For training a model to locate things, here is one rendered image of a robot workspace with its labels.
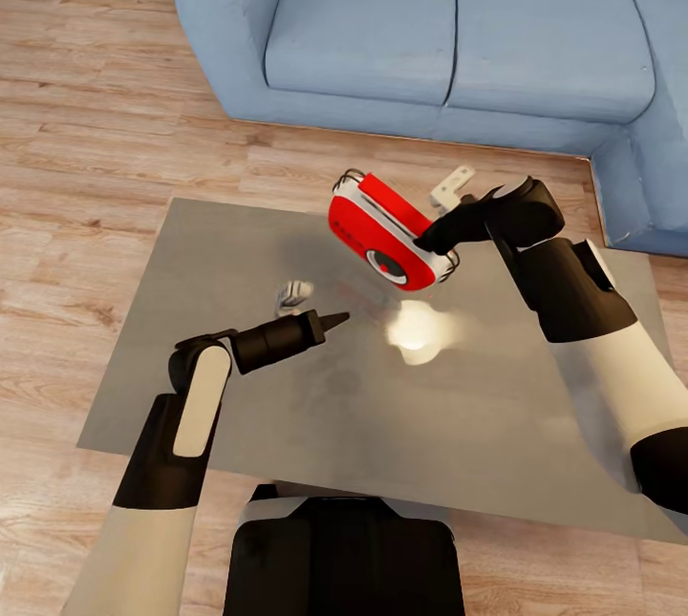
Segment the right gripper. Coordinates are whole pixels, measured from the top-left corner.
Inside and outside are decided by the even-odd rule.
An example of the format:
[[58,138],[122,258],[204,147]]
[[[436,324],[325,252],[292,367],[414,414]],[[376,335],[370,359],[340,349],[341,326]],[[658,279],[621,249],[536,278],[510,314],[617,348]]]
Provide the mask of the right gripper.
[[413,244],[425,252],[436,252],[437,256],[445,256],[458,243],[473,243],[474,239],[466,236],[462,221],[464,211],[474,203],[476,197],[473,194],[465,195],[457,208],[427,227],[421,237],[414,239]]

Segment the radio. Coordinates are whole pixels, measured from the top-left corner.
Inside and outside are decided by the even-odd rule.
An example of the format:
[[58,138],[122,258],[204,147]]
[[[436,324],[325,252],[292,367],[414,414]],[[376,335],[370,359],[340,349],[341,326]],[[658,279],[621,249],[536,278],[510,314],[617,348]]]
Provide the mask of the radio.
[[334,234],[399,289],[443,283],[460,264],[451,259],[451,250],[437,256],[413,244],[432,223],[372,174],[348,169],[332,193],[328,218]]

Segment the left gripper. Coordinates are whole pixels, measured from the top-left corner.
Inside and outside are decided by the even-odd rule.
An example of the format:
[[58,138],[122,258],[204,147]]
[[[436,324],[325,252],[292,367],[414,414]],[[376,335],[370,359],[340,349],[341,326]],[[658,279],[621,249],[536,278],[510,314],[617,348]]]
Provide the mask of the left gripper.
[[268,343],[269,364],[274,364],[321,345],[326,341],[324,332],[351,318],[349,312],[321,316],[316,310],[300,315],[288,315],[260,326]]

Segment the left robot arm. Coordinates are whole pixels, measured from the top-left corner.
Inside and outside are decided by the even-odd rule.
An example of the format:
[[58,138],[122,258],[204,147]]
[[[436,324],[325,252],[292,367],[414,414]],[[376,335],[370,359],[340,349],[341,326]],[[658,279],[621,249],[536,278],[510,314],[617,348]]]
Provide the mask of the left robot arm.
[[274,317],[254,329],[176,344],[176,393],[156,397],[103,526],[59,616],[180,616],[193,526],[232,358],[242,375],[326,341],[349,312],[300,313],[312,287],[289,281]]

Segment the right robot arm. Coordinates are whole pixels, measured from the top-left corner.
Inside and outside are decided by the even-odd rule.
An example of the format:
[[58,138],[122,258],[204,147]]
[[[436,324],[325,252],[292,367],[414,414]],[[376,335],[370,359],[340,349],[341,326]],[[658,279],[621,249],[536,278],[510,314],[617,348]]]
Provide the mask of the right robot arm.
[[556,237],[564,217],[545,183],[524,175],[476,200],[457,167],[429,194],[440,219],[413,244],[445,256],[493,241],[537,311],[582,435],[604,471],[646,495],[688,539],[688,389],[647,334],[594,244]]

